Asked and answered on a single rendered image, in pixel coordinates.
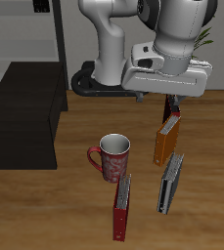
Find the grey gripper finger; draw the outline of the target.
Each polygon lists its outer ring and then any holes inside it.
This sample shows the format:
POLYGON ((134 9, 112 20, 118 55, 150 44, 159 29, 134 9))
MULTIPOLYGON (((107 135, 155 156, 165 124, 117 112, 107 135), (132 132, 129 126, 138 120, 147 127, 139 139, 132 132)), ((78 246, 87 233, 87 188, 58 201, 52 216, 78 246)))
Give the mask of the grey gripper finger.
POLYGON ((186 99, 186 97, 180 95, 170 95, 169 99, 172 106, 178 106, 182 101, 186 99))
POLYGON ((149 94, 149 92, 136 92, 136 102, 137 103, 142 103, 144 96, 149 94))

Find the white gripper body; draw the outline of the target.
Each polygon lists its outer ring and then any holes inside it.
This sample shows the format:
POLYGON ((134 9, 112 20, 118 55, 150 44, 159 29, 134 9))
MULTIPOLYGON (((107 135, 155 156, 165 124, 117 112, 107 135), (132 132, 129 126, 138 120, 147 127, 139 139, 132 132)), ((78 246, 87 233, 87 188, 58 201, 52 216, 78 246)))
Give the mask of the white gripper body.
POLYGON ((184 73, 170 76, 158 70, 136 67, 128 60, 121 76, 121 86, 131 91, 200 97, 211 71, 209 62, 190 60, 184 73))

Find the dark red book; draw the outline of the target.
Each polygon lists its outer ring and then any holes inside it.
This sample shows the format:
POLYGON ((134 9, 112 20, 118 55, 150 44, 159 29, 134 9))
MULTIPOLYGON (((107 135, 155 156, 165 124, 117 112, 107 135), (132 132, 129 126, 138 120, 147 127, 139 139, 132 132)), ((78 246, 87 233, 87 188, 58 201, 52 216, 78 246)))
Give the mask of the dark red book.
POLYGON ((162 122, 165 122, 171 114, 175 116, 180 116, 180 109, 178 105, 175 105, 175 99, 171 95, 165 97, 165 106, 163 111, 162 122))

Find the orange book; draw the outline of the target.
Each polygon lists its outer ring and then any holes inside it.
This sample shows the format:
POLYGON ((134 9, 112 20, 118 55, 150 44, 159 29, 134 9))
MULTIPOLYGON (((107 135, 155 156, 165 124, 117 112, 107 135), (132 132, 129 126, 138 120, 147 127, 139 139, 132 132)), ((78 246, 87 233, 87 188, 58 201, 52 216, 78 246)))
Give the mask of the orange book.
POLYGON ((176 148, 181 116, 172 113, 157 130, 154 163, 161 167, 176 148))

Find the grey black book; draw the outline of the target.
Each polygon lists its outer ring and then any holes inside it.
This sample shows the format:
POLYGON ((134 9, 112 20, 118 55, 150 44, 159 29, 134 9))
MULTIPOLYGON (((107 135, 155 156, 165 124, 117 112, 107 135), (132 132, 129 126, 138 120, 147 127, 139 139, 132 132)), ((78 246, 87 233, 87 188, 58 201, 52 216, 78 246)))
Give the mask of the grey black book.
POLYGON ((162 214, 168 213, 175 191, 178 187, 183 158, 183 155, 172 152, 161 178, 157 210, 162 214))

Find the black items on shelf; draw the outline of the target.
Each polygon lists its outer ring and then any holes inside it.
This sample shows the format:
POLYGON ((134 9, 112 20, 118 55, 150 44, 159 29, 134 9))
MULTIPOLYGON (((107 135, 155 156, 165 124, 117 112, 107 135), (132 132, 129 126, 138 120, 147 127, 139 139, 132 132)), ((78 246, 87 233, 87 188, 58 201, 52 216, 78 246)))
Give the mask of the black items on shelf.
POLYGON ((35 13, 49 13, 49 0, 32 0, 33 10, 35 13))

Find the green pot plant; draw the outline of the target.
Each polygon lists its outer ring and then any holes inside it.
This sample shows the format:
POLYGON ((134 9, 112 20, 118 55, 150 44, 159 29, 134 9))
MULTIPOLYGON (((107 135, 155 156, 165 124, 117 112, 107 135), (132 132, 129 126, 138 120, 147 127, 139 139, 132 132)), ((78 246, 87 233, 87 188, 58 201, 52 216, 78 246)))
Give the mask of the green pot plant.
POLYGON ((194 50, 198 49, 199 47, 207 44, 211 44, 212 40, 206 40, 206 37, 209 35, 210 28, 205 29, 196 39, 194 50))

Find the red patterned mug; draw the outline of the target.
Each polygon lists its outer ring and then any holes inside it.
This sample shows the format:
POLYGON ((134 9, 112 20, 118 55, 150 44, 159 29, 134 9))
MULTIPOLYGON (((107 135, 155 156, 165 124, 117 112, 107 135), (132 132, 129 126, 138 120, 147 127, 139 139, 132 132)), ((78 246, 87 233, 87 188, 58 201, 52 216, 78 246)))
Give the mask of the red patterned mug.
POLYGON ((98 146, 87 150, 89 162, 103 174, 105 181, 115 184, 126 173, 130 141, 120 134, 108 134, 100 139, 98 146), (102 164, 99 165, 92 157, 92 152, 98 152, 102 164))

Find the dark wooden cabinet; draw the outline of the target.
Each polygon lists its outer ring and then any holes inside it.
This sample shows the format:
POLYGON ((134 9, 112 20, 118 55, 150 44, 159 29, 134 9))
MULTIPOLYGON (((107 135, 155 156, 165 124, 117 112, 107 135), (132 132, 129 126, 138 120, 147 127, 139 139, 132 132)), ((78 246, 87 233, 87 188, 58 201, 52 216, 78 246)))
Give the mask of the dark wooden cabinet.
POLYGON ((60 62, 13 62, 0 82, 0 170, 55 170, 54 140, 67 110, 60 62))

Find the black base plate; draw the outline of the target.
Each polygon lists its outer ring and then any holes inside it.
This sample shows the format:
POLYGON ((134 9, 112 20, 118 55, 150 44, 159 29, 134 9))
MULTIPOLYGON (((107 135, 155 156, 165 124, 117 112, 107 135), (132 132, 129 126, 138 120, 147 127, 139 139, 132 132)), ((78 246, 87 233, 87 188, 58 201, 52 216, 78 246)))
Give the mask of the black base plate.
POLYGON ((136 92, 124 90, 120 85, 106 86, 91 77, 95 69, 94 61, 84 62, 81 69, 71 78, 71 89, 82 97, 136 97, 136 92))

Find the grey shelf with black frame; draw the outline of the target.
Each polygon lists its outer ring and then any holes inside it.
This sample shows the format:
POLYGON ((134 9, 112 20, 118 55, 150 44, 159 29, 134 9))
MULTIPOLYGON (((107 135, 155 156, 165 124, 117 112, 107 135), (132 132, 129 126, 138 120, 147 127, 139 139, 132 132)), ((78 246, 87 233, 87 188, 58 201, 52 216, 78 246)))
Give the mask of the grey shelf with black frame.
POLYGON ((35 13, 32 0, 0 0, 0 81, 11 62, 60 62, 68 89, 61 0, 35 13))

